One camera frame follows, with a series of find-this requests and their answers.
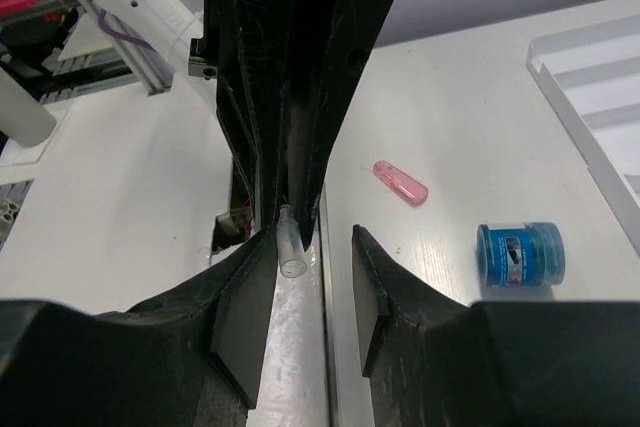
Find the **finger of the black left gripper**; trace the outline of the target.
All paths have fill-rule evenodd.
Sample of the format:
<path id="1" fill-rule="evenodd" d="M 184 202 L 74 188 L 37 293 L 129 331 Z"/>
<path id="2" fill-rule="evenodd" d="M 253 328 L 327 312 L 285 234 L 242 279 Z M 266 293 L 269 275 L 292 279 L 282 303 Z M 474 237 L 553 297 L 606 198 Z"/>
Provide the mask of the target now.
<path id="1" fill-rule="evenodd" d="M 329 157 L 394 0 L 297 0 L 287 200 L 310 245 Z"/>
<path id="2" fill-rule="evenodd" d="M 204 0 L 205 58 L 217 116 L 258 228 L 274 224 L 284 189 L 287 54 L 295 0 Z"/>

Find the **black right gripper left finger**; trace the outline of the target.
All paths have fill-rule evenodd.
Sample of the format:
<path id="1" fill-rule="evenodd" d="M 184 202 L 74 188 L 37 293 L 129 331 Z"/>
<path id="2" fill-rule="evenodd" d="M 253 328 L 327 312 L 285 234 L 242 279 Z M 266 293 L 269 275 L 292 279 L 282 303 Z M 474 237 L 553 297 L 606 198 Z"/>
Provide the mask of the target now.
<path id="1" fill-rule="evenodd" d="M 243 426 L 258 400 L 276 233 L 125 312 L 1 305 L 5 426 Z"/>

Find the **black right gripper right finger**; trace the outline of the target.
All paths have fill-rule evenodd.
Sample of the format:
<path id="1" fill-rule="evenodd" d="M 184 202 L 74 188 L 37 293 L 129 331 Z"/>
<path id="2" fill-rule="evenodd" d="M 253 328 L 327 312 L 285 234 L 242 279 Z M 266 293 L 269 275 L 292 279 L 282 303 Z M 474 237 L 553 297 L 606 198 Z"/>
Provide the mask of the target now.
<path id="1" fill-rule="evenodd" d="M 460 304 L 352 231 L 359 356 L 378 426 L 635 426 L 635 302 Z"/>

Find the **clear pen cap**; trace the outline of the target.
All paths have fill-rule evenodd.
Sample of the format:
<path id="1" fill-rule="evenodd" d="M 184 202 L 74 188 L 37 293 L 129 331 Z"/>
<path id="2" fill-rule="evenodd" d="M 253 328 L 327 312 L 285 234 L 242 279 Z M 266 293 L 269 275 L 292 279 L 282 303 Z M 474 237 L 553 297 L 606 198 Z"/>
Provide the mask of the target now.
<path id="1" fill-rule="evenodd" d="M 302 276 L 307 270 L 307 263 L 299 226 L 288 204 L 280 207 L 276 240 L 280 273 L 286 278 Z"/>

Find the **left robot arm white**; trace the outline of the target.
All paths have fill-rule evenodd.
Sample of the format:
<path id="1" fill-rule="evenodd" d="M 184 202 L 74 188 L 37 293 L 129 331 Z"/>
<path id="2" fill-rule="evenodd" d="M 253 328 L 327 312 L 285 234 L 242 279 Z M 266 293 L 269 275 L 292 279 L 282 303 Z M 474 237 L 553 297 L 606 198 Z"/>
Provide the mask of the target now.
<path id="1" fill-rule="evenodd" d="M 292 207 L 309 244 L 329 158 L 394 0 L 92 0 L 216 114 L 259 227 Z"/>

